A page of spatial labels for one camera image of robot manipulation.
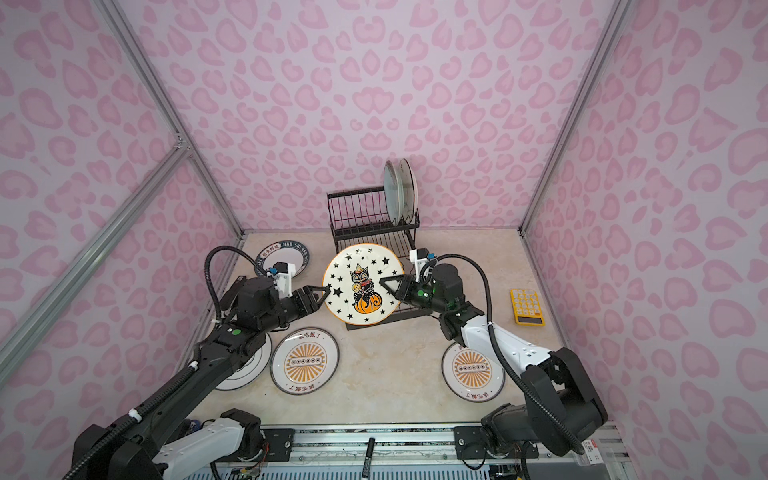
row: calculator screen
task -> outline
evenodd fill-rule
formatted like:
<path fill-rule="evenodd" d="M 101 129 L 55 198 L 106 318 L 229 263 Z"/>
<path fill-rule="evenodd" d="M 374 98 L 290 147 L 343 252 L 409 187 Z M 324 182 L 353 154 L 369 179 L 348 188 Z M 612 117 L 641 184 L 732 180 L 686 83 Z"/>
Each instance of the calculator screen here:
<path fill-rule="evenodd" d="M 533 316 L 519 316 L 518 321 L 523 323 L 543 323 L 544 320 Z"/>

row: beige marble tabletop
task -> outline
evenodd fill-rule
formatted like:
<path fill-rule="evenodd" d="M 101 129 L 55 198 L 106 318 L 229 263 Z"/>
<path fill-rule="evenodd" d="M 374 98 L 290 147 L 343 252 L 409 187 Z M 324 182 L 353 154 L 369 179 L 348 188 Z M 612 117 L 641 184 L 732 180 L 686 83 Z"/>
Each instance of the beige marble tabletop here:
<path fill-rule="evenodd" d="M 245 251 L 256 256 L 279 240 L 297 240 L 310 250 L 309 266 L 293 281 L 293 288 L 320 285 L 328 263 L 336 255 L 328 233 L 252 233 Z M 512 316 L 509 289 L 539 291 L 515 230 L 419 230 L 417 247 L 436 254 L 460 253 L 485 271 L 492 289 L 493 318 L 499 326 L 549 349 L 560 348 L 551 315 L 545 308 L 544 327 L 519 326 Z M 485 311 L 482 282 L 462 260 L 451 261 L 462 276 L 467 299 Z M 230 282 L 252 276 L 250 264 L 238 261 Z M 473 403 L 459 398 L 442 378 L 441 359 L 450 345 L 438 321 L 429 316 L 347 331 L 325 307 L 291 324 L 292 332 L 308 326 L 325 329 L 339 344 L 339 367 L 321 389 L 292 396 L 275 387 L 269 366 L 251 384 L 230 392 L 214 391 L 190 418 L 216 418 L 237 408 L 261 417 L 267 425 L 471 422 L 504 403 L 523 403 L 522 392 L 509 379 L 493 400 Z M 271 333 L 276 347 L 287 333 Z"/>

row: white cable tie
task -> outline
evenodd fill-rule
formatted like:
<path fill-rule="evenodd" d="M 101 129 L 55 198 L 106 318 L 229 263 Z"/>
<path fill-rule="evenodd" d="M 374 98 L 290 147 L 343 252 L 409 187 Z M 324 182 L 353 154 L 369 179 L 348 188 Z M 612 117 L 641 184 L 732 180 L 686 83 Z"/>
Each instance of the white cable tie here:
<path fill-rule="evenodd" d="M 136 419 L 137 423 L 141 423 L 141 415 L 139 415 L 139 412 L 137 412 L 136 409 L 131 409 L 130 412 L 128 412 L 128 416 L 132 419 Z"/>

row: orange sunburst pattern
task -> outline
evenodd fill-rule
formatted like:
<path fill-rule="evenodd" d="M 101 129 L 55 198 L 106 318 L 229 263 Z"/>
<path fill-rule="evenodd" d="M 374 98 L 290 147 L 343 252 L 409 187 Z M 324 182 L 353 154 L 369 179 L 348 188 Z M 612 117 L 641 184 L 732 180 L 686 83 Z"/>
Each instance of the orange sunburst pattern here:
<path fill-rule="evenodd" d="M 312 382 L 325 368 L 326 351 L 317 343 L 302 343 L 286 357 L 286 376 L 296 383 Z"/>
<path fill-rule="evenodd" d="M 470 389 L 481 389 L 491 380 L 491 366 L 484 356 L 473 351 L 459 353 L 453 360 L 456 379 Z"/>

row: dish rack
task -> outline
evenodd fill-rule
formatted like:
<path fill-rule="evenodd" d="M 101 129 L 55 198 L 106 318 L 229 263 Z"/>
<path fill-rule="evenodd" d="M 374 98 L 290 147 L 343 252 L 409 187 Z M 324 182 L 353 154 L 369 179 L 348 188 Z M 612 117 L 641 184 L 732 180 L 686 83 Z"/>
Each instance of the dish rack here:
<path fill-rule="evenodd" d="M 392 225 L 386 211 L 384 186 L 360 188 L 328 194 L 328 214 L 336 253 L 356 243 L 377 243 L 389 248 L 402 262 L 406 273 L 413 273 L 408 255 L 416 248 L 416 230 L 419 228 L 419 211 L 411 223 Z M 385 320 L 373 325 L 346 324 L 347 330 L 370 328 L 385 323 L 429 315 L 424 310 L 400 304 Z"/>

